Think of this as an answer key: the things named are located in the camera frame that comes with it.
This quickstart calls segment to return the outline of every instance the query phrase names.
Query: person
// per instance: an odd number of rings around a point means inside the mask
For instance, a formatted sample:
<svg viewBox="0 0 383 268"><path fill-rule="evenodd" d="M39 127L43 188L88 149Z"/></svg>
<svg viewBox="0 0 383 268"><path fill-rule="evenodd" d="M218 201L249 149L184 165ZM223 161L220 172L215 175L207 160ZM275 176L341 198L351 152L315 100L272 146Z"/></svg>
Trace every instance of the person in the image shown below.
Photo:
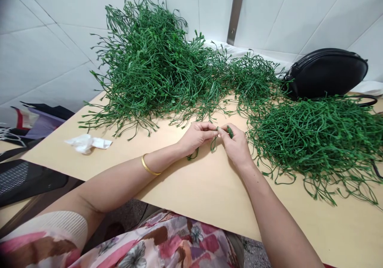
<svg viewBox="0 0 383 268"><path fill-rule="evenodd" d="M11 267L243 267L243 255L239 257L229 233L166 210L81 256L106 213L219 134L245 183L272 266L323 267L254 164L245 133L227 125L216 128L210 122L194 122L177 143L113 166L83 183L3 238L0 249L5 259Z"/></svg>

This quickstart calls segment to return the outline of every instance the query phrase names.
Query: pile of artificial greenery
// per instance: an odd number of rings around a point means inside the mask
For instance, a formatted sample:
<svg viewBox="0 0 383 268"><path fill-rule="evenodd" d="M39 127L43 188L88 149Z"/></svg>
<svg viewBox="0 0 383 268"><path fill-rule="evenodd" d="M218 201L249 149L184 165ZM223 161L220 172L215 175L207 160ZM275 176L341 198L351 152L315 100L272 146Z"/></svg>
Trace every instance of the pile of artificial greenery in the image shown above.
<svg viewBox="0 0 383 268"><path fill-rule="evenodd" d="M372 107L360 107L356 99L327 97L321 101L285 100L270 105L249 118L248 140L256 159L268 159L271 175L295 172L304 176L304 187L314 198L336 205L333 194L378 201L369 183L381 183L372 162L383 159L383 117L371 114ZM341 183L331 189L329 185Z"/></svg>
<svg viewBox="0 0 383 268"><path fill-rule="evenodd" d="M205 47L201 33L187 41L187 22L164 3L126 1L123 10L106 10L110 32L99 36L96 47L108 69L105 75L92 74L108 103L86 103L98 109L84 115L80 127L115 125L117 137L133 128L131 140L139 127L149 136L156 131L154 118L167 117L184 128L191 119L212 121L217 110L239 113L249 119L248 140L258 161L270 160L272 177L277 170L276 179L285 173L294 182L298 172L315 199L335 204L332 196L338 192L377 204L368 183L380 183L371 162L382 160L383 118L370 108L347 98L297 103L281 98L277 64L252 52L232 58L222 48ZM237 104L236 111L225 108L229 101ZM338 183L345 190L328 190Z"/></svg>
<svg viewBox="0 0 383 268"><path fill-rule="evenodd" d="M114 136L138 127L156 131L153 118L169 117L185 127L191 118L208 118L229 94L237 96L238 108L254 107L276 95L276 64L250 52L233 59L226 51L204 47L204 36L195 32L186 40L186 21L169 12L166 4L150 0L126 1L124 10L106 6L108 37L100 37L97 53L106 75L92 71L109 103L81 127L117 125Z"/></svg>

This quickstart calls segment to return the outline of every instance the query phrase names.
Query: woman's left hand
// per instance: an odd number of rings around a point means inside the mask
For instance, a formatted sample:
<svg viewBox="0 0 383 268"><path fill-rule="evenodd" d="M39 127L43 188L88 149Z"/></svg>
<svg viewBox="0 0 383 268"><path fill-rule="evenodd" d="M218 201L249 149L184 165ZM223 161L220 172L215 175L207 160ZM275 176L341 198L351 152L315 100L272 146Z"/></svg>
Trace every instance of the woman's left hand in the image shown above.
<svg viewBox="0 0 383 268"><path fill-rule="evenodd" d="M210 122L193 122L177 142L184 156L192 154L198 147L216 137L218 135L216 129L217 127Z"/></svg>

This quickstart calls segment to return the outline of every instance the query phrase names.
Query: metal pole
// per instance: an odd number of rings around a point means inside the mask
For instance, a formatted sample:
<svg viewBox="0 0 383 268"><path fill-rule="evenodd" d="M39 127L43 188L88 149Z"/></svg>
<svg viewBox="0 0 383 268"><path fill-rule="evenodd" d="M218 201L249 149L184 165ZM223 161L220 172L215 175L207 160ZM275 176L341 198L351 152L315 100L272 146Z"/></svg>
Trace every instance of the metal pole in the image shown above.
<svg viewBox="0 0 383 268"><path fill-rule="evenodd" d="M227 32L227 40L226 42L229 45L234 45L235 34L237 32L239 15L241 13L243 0L233 0L233 4L231 5L231 15L229 22L229 31Z"/></svg>

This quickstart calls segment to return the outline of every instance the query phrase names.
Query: woman's right hand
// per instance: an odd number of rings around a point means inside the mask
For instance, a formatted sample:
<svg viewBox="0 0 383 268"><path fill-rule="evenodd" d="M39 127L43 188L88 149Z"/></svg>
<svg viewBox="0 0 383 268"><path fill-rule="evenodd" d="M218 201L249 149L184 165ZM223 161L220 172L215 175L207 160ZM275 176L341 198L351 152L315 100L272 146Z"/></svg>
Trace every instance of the woman's right hand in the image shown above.
<svg viewBox="0 0 383 268"><path fill-rule="evenodd" d="M233 138L230 138L228 135L227 126L229 126L233 131ZM223 140L228 157L232 160L240 172L246 167L254 166L249 146L247 144L246 135L243 131L232 123L228 123L223 127L219 127L218 132Z"/></svg>

